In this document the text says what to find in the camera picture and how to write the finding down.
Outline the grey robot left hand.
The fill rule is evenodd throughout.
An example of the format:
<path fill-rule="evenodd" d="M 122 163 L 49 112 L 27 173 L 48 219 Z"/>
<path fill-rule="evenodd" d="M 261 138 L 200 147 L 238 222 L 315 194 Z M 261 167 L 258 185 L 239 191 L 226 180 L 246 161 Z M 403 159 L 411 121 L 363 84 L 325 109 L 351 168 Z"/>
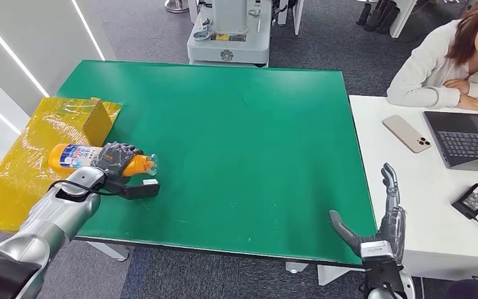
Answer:
<path fill-rule="evenodd" d="M 110 181 L 127 183 L 129 177 L 122 173 L 132 159 L 139 154 L 143 154 L 143 151 L 135 145 L 118 142 L 107 143 L 92 159 L 90 166 L 100 168 Z"/>

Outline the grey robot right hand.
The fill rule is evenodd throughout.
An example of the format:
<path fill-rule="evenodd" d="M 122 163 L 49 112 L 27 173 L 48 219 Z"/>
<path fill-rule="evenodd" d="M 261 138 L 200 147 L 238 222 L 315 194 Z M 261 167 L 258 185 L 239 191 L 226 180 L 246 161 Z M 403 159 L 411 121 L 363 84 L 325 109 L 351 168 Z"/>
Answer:
<path fill-rule="evenodd" d="M 400 206 L 398 180 L 393 167 L 385 163 L 382 166 L 381 174 L 383 176 L 382 183 L 386 187 L 386 205 L 380 227 L 375 234 L 357 235 L 344 224 L 340 214 L 335 210 L 329 211 L 330 223 L 352 252 L 362 260 L 364 259 L 363 244 L 388 242 L 391 248 L 390 256 L 397 265 L 401 265 L 405 248 L 406 211 Z"/>

